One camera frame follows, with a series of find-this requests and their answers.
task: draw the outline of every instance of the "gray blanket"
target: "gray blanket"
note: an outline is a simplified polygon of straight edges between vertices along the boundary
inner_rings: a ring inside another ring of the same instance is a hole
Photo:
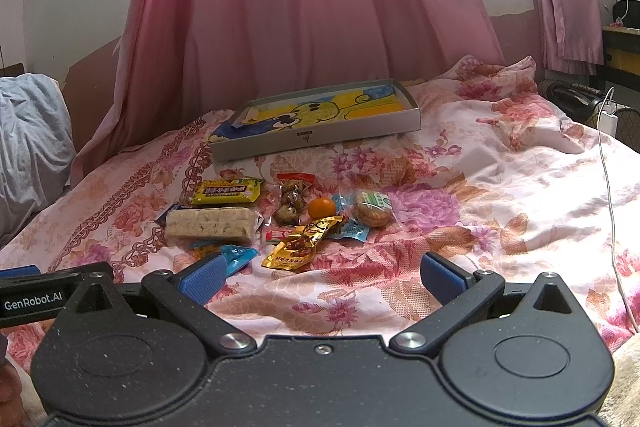
[[[60,197],[75,155],[55,81],[42,74],[0,78],[0,248]]]
[[[634,335],[613,354],[616,376],[600,410],[610,427],[640,427],[640,335]]]

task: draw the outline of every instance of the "rice cake bar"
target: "rice cake bar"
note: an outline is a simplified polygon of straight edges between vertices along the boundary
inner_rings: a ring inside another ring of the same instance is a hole
[[[257,214],[241,206],[172,210],[166,217],[167,237],[198,237],[220,241],[250,242]]]

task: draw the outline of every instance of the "charger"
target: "charger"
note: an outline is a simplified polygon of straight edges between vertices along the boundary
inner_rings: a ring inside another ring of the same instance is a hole
[[[615,138],[616,130],[618,128],[618,117],[613,114],[613,107],[611,107],[610,103],[607,103],[600,115],[600,131],[604,134],[608,134],[609,136]]]

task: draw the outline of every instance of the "floral bedsheet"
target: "floral bedsheet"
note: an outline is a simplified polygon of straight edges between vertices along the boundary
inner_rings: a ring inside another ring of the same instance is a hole
[[[302,273],[261,267],[266,252],[207,305],[261,340],[268,333],[394,333],[439,304],[420,284],[419,264],[436,251],[469,271],[494,269],[508,281],[561,274],[611,350],[630,326],[610,263],[610,221],[596,132],[536,93],[532,58],[504,68],[463,58],[441,77],[409,88],[422,130],[212,162],[208,134],[217,111],[137,150],[112,158],[38,215],[0,251],[0,268],[55,270],[110,261],[117,281],[194,261],[168,246],[154,220],[203,178],[312,172],[316,194],[349,188],[387,192],[398,222],[367,242],[324,241]],[[604,139],[616,212],[617,264],[640,306],[640,156]],[[262,198],[268,211],[270,198]],[[40,324],[10,335],[25,368]]]

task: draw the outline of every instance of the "blue snack wrapper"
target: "blue snack wrapper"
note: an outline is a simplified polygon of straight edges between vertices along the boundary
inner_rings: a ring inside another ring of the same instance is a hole
[[[353,204],[353,201],[349,201],[349,199],[353,200],[352,196],[345,198],[340,194],[334,194],[331,199],[334,200],[335,209],[339,216],[344,214],[345,206],[350,203]],[[338,225],[338,227],[335,227],[335,229],[335,231],[328,233],[325,237],[328,239],[344,239],[345,237],[351,237],[352,239],[357,239],[364,243],[367,240],[367,235],[369,235],[369,227],[362,223],[358,223],[354,219],[349,219],[346,223],[342,223],[341,225]]]
[[[258,255],[258,251],[255,248],[224,245],[220,247],[220,254],[226,257],[226,276],[231,277],[247,266]]]
[[[258,255],[258,251],[255,250],[255,248],[236,247],[236,245],[223,245],[220,247],[219,242],[210,241],[209,239],[195,241],[190,244],[189,248],[194,252],[200,251],[202,255],[206,255],[211,251],[219,250],[220,255],[223,255],[226,259],[227,277],[231,277],[238,273]]]

